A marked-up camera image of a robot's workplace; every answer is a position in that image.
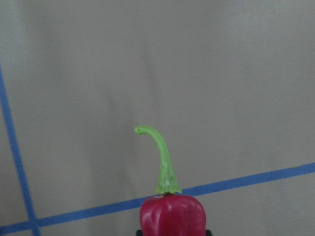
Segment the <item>chili pepper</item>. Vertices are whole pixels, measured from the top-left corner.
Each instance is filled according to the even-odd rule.
[[[135,132],[150,135],[160,155],[157,195],[147,198],[140,208],[143,236],[205,236],[204,208],[194,197],[182,194],[161,134],[147,125],[135,127]]]

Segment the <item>red pepper body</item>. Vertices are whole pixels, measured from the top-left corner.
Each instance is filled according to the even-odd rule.
[[[157,195],[140,209],[143,236],[205,236],[206,214],[201,203],[187,195]]]

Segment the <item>curved stem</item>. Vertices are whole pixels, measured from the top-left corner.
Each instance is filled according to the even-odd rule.
[[[148,125],[137,126],[135,127],[134,131],[139,135],[141,134],[150,135],[157,144],[160,156],[160,170],[158,183],[156,187],[156,193],[158,194],[182,193],[181,188],[178,186],[176,182],[169,151],[162,135],[156,129]]]

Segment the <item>gray surface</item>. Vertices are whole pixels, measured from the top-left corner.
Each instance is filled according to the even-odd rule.
[[[315,162],[314,15],[313,0],[1,1],[1,66],[37,217],[151,195],[158,151],[139,124],[164,135],[182,188]],[[19,222],[5,165],[15,197],[0,195],[1,212]],[[294,191],[283,180],[200,198],[221,205],[207,211],[216,236],[285,236],[292,219],[305,222],[293,235],[313,236],[313,177]],[[238,217],[249,198],[254,210]],[[136,227],[133,210],[42,232]]]

